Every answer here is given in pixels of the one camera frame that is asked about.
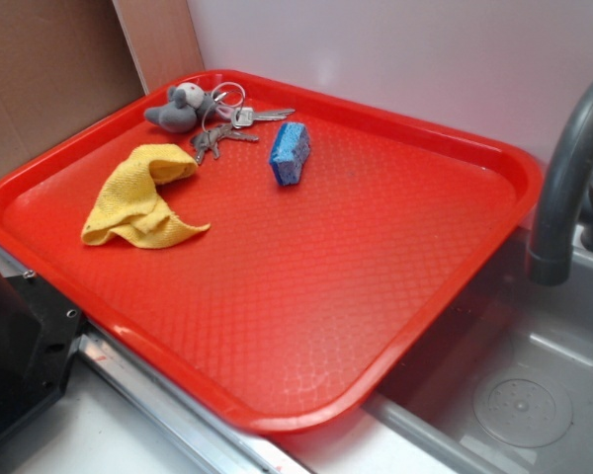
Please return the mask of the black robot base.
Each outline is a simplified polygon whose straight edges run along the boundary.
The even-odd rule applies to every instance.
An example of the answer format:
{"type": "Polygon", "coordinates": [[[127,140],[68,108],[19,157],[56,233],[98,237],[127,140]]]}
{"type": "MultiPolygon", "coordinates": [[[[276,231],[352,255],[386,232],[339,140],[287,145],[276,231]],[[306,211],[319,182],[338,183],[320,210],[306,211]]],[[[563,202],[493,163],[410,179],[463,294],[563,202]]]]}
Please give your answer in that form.
{"type": "Polygon", "coordinates": [[[83,325],[44,278],[0,273],[0,443],[63,396],[83,325]]]}

